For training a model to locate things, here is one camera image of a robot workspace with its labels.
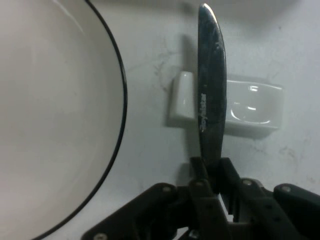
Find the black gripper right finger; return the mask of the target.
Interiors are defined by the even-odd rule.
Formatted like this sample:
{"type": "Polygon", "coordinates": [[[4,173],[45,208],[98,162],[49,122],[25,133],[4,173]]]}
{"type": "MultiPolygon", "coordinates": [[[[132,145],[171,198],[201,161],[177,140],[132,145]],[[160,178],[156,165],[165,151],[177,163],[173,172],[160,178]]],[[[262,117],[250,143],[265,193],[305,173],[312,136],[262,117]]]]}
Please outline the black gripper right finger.
{"type": "Polygon", "coordinates": [[[272,191],[252,178],[240,178],[229,158],[215,170],[217,190],[234,222],[248,220],[273,240],[318,240],[320,196],[290,183],[272,191]]]}

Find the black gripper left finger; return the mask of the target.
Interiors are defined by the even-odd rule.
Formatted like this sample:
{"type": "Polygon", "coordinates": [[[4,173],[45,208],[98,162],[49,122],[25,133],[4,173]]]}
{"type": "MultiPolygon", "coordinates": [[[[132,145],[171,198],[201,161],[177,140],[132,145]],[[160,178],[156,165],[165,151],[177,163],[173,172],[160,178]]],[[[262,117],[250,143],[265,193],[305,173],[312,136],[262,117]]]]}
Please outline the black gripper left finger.
{"type": "Polygon", "coordinates": [[[185,186],[157,183],[87,230],[83,240],[231,240],[232,231],[201,158],[185,186]]]}

